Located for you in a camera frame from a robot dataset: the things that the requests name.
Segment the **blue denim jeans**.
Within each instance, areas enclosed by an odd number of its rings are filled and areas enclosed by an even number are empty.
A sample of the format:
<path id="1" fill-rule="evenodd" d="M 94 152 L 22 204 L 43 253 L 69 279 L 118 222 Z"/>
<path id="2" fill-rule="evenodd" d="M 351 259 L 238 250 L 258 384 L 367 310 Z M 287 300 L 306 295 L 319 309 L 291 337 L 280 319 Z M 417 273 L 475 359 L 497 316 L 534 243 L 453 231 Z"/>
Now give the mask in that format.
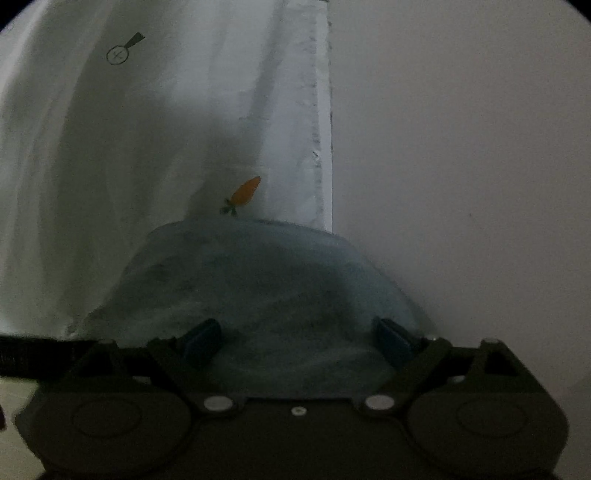
<path id="1" fill-rule="evenodd" d="M 342 237 L 223 217 L 153 230 L 69 334 L 140 347 L 215 319 L 225 343 L 211 365 L 214 383 L 304 398 L 366 394 L 388 380 L 372 343 L 379 318 L 413 335 L 424 330 L 408 297 Z"/>

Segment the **open storage bag with red trim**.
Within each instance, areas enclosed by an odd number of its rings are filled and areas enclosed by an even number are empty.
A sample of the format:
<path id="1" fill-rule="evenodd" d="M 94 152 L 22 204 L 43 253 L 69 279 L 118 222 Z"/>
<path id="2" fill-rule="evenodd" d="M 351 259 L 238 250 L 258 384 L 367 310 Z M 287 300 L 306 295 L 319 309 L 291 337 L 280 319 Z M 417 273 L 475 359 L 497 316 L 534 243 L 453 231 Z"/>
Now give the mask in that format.
<path id="1" fill-rule="evenodd" d="M 1 377 L 45 381 L 101 375 L 113 369 L 118 352 L 112 340 L 2 335 Z"/>

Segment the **light blue carrot print sheet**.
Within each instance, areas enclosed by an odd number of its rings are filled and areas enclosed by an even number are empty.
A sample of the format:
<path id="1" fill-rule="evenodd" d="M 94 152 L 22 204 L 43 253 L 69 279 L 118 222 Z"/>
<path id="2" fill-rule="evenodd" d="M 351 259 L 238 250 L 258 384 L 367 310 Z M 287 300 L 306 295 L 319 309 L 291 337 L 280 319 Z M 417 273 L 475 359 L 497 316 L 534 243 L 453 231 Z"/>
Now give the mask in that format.
<path id="1" fill-rule="evenodd" d="M 1 32 L 1 329 L 60 336 L 153 229 L 332 228 L 325 1 L 34 1 Z"/>

